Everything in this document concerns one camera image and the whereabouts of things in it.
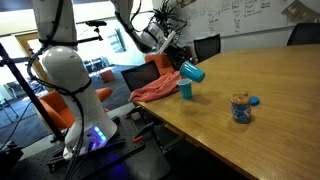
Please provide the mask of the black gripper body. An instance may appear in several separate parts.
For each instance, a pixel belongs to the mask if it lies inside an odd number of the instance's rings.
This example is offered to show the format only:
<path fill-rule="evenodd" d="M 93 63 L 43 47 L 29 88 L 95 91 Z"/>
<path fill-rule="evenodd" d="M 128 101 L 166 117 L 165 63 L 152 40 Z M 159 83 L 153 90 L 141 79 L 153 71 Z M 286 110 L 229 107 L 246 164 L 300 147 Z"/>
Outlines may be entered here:
<path fill-rule="evenodd" d="M 185 61 L 192 58 L 192 54 L 188 46 L 178 47 L 170 45 L 166 49 L 166 54 L 169 57 L 174 70 L 179 70 Z"/>

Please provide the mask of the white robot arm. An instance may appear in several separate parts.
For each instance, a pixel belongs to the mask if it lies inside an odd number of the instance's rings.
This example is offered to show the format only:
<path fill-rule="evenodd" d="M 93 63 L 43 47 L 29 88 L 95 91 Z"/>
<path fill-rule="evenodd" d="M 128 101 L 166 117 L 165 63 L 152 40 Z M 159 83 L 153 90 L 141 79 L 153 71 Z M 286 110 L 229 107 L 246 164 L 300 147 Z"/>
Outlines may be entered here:
<path fill-rule="evenodd" d="M 104 147 L 117 125 L 106 114 L 91 78 L 77 53 L 73 0 L 31 0 L 42 63 L 75 122 L 66 137 L 63 158 L 75 159 Z"/>

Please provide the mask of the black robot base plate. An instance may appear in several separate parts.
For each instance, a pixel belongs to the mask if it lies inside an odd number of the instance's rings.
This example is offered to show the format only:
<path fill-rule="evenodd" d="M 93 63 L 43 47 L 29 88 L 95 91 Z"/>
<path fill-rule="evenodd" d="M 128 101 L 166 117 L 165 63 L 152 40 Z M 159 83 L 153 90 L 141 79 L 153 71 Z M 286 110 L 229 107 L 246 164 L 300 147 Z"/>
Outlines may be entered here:
<path fill-rule="evenodd" d="M 92 150 L 78 159 L 78 168 L 72 180 L 160 180 L 170 172 L 170 165 L 156 142 L 134 142 L 138 133 L 134 120 L 120 118 L 118 132 L 102 149 Z M 10 172 L 7 180 L 63 180 L 68 163 L 50 160 L 62 148 L 56 145 L 21 160 Z"/>

